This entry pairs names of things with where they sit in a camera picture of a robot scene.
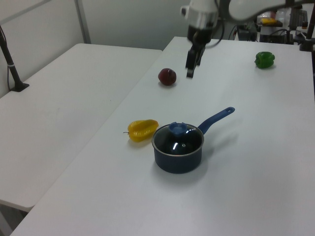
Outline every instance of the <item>blue saucepan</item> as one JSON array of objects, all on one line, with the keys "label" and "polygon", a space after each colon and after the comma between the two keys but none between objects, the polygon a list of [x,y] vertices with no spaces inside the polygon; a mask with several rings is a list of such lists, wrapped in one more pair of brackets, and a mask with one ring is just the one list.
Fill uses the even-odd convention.
[{"label": "blue saucepan", "polygon": [[234,111],[233,107],[228,107],[208,118],[198,127],[174,122],[159,128],[152,137],[157,165],[175,174],[195,169],[201,161],[204,134],[211,125]]}]

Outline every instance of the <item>bell pepper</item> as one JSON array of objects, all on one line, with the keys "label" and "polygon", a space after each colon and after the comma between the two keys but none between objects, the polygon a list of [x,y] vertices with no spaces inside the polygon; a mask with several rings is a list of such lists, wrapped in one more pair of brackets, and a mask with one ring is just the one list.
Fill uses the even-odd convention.
[{"label": "bell pepper", "polygon": [[264,69],[274,64],[275,55],[270,52],[260,52],[256,54],[256,66],[259,69]]},{"label": "bell pepper", "polygon": [[131,140],[141,142],[153,136],[158,127],[158,122],[153,119],[136,120],[128,126],[128,133]]}]

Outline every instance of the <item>pot handle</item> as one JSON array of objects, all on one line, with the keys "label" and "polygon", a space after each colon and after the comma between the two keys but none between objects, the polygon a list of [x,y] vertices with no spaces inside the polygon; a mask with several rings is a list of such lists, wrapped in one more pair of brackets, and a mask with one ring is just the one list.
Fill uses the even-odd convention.
[{"label": "pot handle", "polygon": [[204,122],[202,122],[201,125],[198,126],[198,129],[201,130],[203,134],[205,134],[211,125],[213,125],[215,122],[219,121],[220,119],[223,119],[224,117],[228,116],[229,114],[232,114],[235,111],[234,107],[228,107],[224,109],[223,111],[215,114],[214,116],[206,119]]}]

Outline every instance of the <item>lid knob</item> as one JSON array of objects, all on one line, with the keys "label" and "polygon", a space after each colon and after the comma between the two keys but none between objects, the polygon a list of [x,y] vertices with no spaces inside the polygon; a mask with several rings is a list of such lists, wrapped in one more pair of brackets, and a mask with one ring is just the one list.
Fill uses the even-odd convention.
[{"label": "lid knob", "polygon": [[181,137],[187,132],[187,125],[173,122],[168,126],[168,129],[175,137]]}]

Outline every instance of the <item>red apple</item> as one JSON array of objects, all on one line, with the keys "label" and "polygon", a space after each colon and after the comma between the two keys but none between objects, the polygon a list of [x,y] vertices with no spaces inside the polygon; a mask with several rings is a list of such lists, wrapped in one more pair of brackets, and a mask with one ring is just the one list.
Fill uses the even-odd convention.
[{"label": "red apple", "polygon": [[157,77],[161,83],[166,86],[170,86],[176,81],[176,73],[170,68],[164,68],[161,70]]}]

